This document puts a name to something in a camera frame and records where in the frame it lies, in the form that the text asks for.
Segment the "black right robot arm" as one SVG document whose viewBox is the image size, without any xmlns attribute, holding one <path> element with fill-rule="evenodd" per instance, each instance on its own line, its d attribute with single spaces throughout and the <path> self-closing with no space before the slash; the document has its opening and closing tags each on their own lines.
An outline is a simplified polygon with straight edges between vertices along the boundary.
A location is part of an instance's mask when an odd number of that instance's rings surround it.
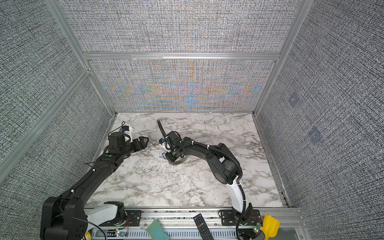
<svg viewBox="0 0 384 240">
<path fill-rule="evenodd" d="M 162 134 L 159 145 L 165 150 L 163 157 L 174 166 L 182 164 L 189 156 L 206 161 L 215 179 L 226 186 L 238 225 L 245 225 L 251 217 L 253 206 L 247 202 L 240 183 L 243 177 L 240 162 L 228 147 L 223 143 L 207 145 L 189 137 L 182 138 L 176 131 L 166 133 L 160 120 L 157 120 L 157 124 Z"/>
</svg>

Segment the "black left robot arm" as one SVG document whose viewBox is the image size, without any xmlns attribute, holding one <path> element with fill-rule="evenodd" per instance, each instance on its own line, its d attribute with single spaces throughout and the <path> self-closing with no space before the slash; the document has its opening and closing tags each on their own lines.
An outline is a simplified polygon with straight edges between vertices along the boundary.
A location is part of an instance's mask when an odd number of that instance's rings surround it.
<svg viewBox="0 0 384 240">
<path fill-rule="evenodd" d="M 123 203 L 107 202 L 86 212 L 84 207 L 101 183 L 114 173 L 131 154 L 147 148 L 148 137 L 132 139 L 124 132 L 112 133 L 109 144 L 91 169 L 58 197 L 43 203 L 40 238 L 42 240 L 81 240 L 87 231 L 101 224 L 124 224 L 127 215 Z"/>
</svg>

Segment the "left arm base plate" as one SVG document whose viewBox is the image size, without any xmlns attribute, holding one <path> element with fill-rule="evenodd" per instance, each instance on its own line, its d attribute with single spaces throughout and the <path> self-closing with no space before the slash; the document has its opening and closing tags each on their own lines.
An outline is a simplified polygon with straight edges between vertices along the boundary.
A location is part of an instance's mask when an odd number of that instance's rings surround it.
<svg viewBox="0 0 384 240">
<path fill-rule="evenodd" d="M 125 210 L 125 214 L 118 216 L 110 221 L 100 224 L 101 227 L 138 227 L 142 216 L 141 210 Z"/>
</svg>

